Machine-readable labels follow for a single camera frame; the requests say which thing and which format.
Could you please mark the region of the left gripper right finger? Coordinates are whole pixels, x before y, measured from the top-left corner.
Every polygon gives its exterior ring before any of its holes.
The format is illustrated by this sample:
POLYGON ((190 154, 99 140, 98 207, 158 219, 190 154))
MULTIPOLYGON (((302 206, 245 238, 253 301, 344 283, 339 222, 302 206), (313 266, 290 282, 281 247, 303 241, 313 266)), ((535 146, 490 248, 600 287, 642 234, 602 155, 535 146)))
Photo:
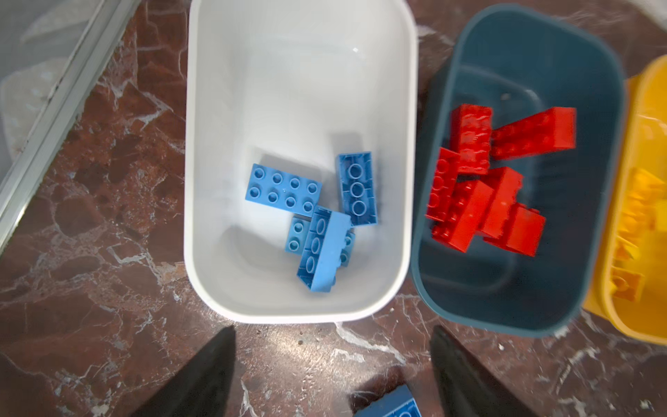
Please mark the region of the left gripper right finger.
POLYGON ((434 327, 430 353, 445 415, 536 415, 441 325, 434 327))

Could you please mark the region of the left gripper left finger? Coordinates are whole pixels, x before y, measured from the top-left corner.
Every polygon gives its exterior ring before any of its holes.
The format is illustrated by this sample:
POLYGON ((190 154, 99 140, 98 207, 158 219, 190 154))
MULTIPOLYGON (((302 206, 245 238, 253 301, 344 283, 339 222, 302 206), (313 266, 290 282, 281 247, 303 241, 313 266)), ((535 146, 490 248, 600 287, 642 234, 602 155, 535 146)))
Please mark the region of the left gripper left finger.
POLYGON ((223 328, 134 416, 223 416, 236 363, 236 330, 223 328))

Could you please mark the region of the blue lego brick diagonal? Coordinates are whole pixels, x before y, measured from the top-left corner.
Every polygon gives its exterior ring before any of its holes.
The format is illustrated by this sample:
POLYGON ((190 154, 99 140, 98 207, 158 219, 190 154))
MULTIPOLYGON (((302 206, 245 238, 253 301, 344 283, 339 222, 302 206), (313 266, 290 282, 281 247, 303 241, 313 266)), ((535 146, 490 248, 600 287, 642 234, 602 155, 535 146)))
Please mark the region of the blue lego brick diagonal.
POLYGON ((408 386, 401 385, 359 410, 354 417, 421 417, 421 413, 408 386))

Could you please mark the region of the small red lego brick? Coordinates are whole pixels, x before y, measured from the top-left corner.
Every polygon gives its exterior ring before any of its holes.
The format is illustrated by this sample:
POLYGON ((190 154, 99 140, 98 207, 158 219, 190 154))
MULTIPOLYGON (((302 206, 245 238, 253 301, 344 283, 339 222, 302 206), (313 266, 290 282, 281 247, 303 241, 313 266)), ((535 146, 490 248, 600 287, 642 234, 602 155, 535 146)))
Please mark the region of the small red lego brick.
POLYGON ((483 240, 502 250, 535 257, 545 223, 546 218, 538 210, 514 203, 500 237, 483 240))

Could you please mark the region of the blue lego brick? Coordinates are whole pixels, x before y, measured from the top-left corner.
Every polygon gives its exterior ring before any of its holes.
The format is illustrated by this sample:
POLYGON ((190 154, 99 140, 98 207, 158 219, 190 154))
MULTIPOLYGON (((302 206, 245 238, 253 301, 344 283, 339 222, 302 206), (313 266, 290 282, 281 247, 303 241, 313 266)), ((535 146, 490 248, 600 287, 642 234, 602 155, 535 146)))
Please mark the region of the blue lego brick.
POLYGON ((350 215, 320 205, 315 207, 297 270, 297 276, 310 291, 328 293, 335 285, 340 255, 350 229, 350 215))
POLYGON ((337 174, 341 210, 351 216, 354 227, 378 223, 370 152, 339 154, 337 174))
MULTIPOLYGON (((307 231, 310 227, 309 220, 305 218, 294 216, 290 223, 288 231, 288 239, 285 245, 285 251, 293 255, 301 255, 304 250, 304 245, 307 237, 307 231)), ((355 234, 352 230, 347 231, 345 238, 345 246, 340 253, 341 266, 346 268, 350 262, 351 255, 354 249, 355 234)))
POLYGON ((321 188, 321 182, 255 163, 245 200, 311 217, 319 203, 321 188))

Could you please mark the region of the red lego brick top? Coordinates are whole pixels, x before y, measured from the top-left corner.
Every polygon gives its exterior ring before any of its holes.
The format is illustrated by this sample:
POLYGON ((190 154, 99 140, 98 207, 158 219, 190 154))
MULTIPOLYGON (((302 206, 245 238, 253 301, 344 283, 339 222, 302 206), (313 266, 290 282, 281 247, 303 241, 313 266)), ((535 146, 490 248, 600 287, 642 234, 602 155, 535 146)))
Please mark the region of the red lego brick top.
POLYGON ((459 166, 460 155, 458 153, 446 148, 439 149, 434 180, 427 203, 427 218, 436 222, 444 222, 451 203, 459 166))

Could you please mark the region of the yellow curved lego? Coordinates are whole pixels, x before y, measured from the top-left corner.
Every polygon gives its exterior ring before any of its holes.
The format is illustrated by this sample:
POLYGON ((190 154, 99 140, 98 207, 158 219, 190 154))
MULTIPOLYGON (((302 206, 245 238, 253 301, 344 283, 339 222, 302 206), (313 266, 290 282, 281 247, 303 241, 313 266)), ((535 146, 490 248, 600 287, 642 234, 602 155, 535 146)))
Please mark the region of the yellow curved lego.
POLYGON ((639 246, 656 229, 658 202, 666 197, 666 182, 648 170, 633 168, 622 206, 618 235, 639 246))

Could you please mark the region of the red lego brick bottom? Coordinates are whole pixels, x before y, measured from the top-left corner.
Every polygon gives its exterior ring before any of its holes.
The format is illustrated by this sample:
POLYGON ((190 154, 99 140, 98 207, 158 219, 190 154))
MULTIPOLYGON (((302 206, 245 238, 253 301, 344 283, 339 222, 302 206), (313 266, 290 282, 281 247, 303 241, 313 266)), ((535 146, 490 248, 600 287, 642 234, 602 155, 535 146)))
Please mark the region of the red lego brick bottom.
POLYGON ((490 169, 492 117, 492 108, 474 104, 452 111, 450 149, 460 155, 460 174, 486 175, 490 169))

